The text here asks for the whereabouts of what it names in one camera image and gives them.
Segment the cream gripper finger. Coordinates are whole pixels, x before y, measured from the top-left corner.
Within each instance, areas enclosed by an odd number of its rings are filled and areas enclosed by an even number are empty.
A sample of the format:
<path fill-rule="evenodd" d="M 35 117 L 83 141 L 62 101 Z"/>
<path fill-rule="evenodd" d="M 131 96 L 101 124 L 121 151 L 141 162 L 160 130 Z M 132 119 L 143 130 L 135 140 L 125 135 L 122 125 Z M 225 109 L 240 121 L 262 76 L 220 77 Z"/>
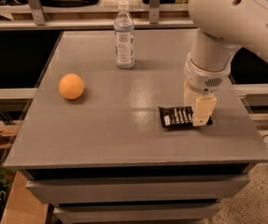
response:
<path fill-rule="evenodd" d="M 212 115 L 217 103 L 215 95 L 200 95 L 192 103 L 192 124 L 195 127 L 205 126 Z"/>

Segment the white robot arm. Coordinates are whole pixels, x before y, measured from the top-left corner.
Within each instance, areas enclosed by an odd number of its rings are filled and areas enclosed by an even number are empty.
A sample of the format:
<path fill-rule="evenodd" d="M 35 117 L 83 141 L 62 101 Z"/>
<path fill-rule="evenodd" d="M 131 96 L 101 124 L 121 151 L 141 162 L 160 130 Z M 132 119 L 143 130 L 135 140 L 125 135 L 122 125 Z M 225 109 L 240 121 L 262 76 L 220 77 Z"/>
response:
<path fill-rule="evenodd" d="M 189 14 L 197 31 L 184 67 L 184 103 L 192 124 L 203 126 L 240 48 L 268 63 L 268 0 L 189 0 Z"/>

